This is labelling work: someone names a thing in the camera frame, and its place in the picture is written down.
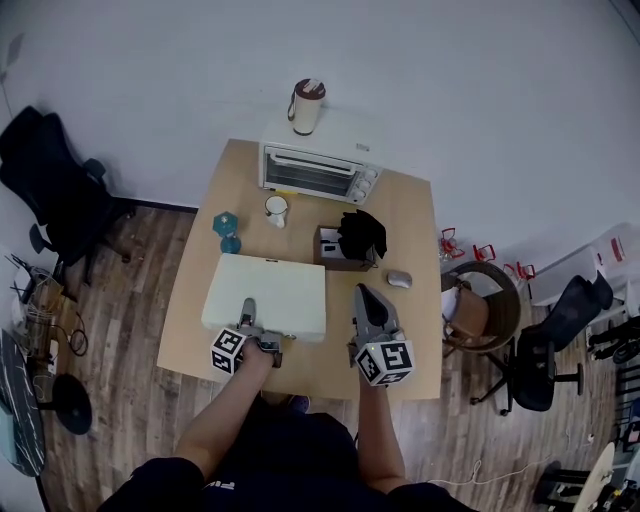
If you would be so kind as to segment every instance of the computer mouse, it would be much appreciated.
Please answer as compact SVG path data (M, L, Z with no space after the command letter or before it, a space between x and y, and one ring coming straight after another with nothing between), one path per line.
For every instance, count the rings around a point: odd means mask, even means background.
M397 286L398 288L411 288L413 279L408 272L402 272L401 270L389 270L387 274L387 282L391 286Z

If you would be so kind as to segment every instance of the oven window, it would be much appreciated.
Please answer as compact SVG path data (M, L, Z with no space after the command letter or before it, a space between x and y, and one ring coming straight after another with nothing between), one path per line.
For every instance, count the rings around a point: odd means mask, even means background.
M324 192L325 194L345 197L354 180L354 176L346 176L328 170L305 167L304 160L296 161L295 159L288 158L287 160L289 160L290 163L280 165L273 161L271 155L267 155L266 158L266 181L269 183L298 187L306 190L316 190L318 192Z

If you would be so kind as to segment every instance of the white box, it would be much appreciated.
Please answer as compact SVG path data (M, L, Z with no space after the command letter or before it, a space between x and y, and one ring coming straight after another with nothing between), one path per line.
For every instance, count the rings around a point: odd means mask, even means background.
M247 298L256 302L256 326L299 341L324 341L324 267L222 254L202 311L203 325L235 328Z

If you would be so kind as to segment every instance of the desk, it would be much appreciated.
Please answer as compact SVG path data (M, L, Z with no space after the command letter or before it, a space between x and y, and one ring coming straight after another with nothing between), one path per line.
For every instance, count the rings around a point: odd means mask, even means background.
M313 262L316 227L340 225L343 212L355 207L307 195L286 195L284 229L268 223L264 202L273 192L258 187L258 144L230 140L218 162L204 202L191 228L180 262L160 343L158 366L202 379L225 382L228 376L211 366L209 347L217 332L200 317L220 257L220 238L213 217L228 210L238 216L240 254L302 263ZM416 370L392 386L395 399L437 398L440 394L440 267L429 182L384 171L362 208L387 229L388 252L380 268L368 272L327 272L327 330L323 343L285 340L282 368L271 372L265 390L309 396L353 399L358 371L349 368L346 343L354 335L353 291L371 285L397 308L400 323L414 344ZM413 276L406 290L386 284L388 269Z

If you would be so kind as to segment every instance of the thermos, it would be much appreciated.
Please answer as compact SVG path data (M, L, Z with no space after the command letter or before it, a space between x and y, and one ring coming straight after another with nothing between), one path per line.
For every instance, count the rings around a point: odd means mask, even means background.
M294 132L298 135L311 135L326 94L324 84L315 78L305 78L296 84L287 111Z

